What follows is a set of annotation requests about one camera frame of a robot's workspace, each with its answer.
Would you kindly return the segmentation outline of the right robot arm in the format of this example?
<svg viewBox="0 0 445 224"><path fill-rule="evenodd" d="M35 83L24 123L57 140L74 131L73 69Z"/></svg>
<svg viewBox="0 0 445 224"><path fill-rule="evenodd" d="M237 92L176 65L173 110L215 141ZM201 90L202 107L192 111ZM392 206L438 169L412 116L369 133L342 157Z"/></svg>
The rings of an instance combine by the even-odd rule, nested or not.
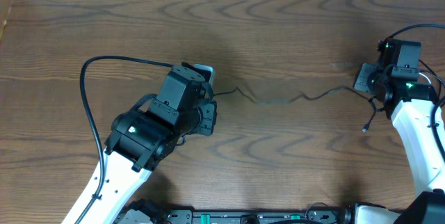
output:
<svg viewBox="0 0 445 224"><path fill-rule="evenodd" d="M378 45L377 63L365 63L353 88L379 101L403 142L409 161L415 200L402 213L371 204L358 204L352 223L444 222L443 102L430 83L418 81L421 43L387 38Z"/></svg>

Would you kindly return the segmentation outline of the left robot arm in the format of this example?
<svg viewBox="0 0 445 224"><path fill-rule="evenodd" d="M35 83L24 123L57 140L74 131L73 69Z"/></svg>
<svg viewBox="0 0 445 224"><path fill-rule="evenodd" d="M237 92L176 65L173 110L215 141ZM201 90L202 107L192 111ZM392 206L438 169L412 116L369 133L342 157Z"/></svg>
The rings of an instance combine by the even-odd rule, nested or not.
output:
<svg viewBox="0 0 445 224"><path fill-rule="evenodd" d="M181 137L212 135L215 76L208 65L174 65L158 94L144 96L120 114L106 139L104 161L97 164L64 223L112 223Z"/></svg>

